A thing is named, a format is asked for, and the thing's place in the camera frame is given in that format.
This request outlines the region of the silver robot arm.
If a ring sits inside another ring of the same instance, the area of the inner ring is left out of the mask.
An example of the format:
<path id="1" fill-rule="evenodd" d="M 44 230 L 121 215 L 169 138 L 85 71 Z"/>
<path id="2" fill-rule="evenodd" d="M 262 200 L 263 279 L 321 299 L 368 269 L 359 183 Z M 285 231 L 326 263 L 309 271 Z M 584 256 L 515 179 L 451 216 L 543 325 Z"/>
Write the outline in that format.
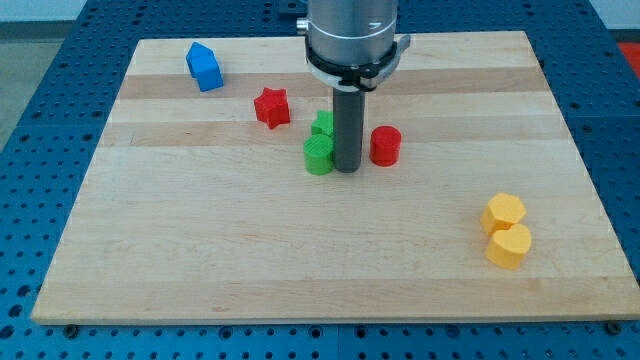
<path id="1" fill-rule="evenodd" d="M 321 60 L 339 66 L 366 65 L 391 50 L 397 6 L 397 0 L 308 0 L 307 14 L 296 26 Z"/>

